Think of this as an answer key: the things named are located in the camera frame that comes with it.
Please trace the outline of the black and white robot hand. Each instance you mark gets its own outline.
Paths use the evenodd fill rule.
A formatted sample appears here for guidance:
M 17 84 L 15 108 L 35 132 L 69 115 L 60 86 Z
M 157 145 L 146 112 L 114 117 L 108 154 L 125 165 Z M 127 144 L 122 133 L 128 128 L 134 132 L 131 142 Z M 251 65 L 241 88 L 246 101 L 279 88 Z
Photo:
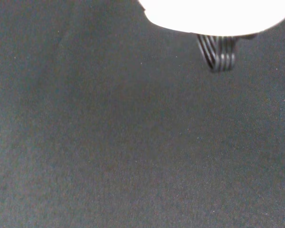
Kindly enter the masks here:
M 213 72 L 230 71 L 236 43 L 285 20 L 285 0 L 140 0 L 146 18 L 161 28 L 197 35 Z

